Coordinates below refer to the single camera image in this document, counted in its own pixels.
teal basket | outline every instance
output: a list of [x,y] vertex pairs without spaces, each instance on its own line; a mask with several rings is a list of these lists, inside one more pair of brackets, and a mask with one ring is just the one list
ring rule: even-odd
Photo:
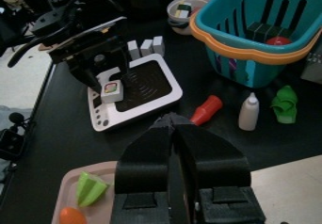
[[[259,54],[280,55],[283,58],[283,55],[307,48],[315,38],[322,25],[320,6],[322,0],[210,0],[194,21],[200,31],[223,45],[255,50]],[[271,27],[271,32],[283,29],[291,43],[268,45],[267,39],[251,39],[248,30],[254,23]],[[268,60],[260,62],[252,57],[238,58],[231,54],[219,54],[208,47],[207,54],[216,72],[251,88],[266,86],[294,60],[290,58],[280,60],[278,65],[268,65]]]

green toy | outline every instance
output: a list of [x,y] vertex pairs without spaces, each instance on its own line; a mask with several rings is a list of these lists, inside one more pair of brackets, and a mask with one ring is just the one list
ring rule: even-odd
[[109,185],[93,174],[83,171],[76,184],[76,203],[80,207],[91,205],[104,194]]
[[270,106],[272,107],[278,122],[295,123],[296,102],[296,94],[292,88],[288,85],[283,86],[278,90]]

black table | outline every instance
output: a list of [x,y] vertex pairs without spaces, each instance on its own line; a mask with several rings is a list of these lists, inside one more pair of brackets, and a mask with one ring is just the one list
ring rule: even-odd
[[[129,40],[141,42],[155,36],[163,36],[164,60],[183,89],[179,103],[113,131],[99,133],[91,124],[87,87],[71,76],[64,63],[53,66],[33,112],[36,126],[28,149],[16,163],[0,223],[51,223],[65,173],[117,160],[159,116],[172,111],[190,118],[210,94],[223,100],[224,107],[203,128],[244,153],[251,170],[322,153],[322,91],[319,85],[299,78],[303,61],[288,65],[267,87],[254,90],[260,113],[255,131],[244,132],[238,127],[238,115],[251,89],[214,72],[204,44],[191,36],[177,35],[164,19],[131,24]],[[276,122],[268,107],[283,85],[291,85],[299,99],[296,123],[290,125]],[[180,194],[172,198],[177,199],[173,223],[186,223]]]

toy food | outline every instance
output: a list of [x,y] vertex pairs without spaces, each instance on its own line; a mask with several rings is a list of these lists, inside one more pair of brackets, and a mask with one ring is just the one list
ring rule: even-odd
[[76,204],[91,205],[104,194],[109,185],[93,174],[83,171],[76,184]]
[[268,45],[287,45],[290,43],[291,43],[290,39],[279,36],[267,40]]
[[60,211],[59,224],[87,224],[85,216],[73,207],[65,207]]

red bottle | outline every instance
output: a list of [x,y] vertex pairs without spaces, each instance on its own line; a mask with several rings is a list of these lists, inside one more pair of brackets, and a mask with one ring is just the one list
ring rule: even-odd
[[215,96],[210,95],[206,102],[196,108],[196,111],[190,119],[195,125],[202,125],[210,120],[216,111],[223,107],[222,100]]

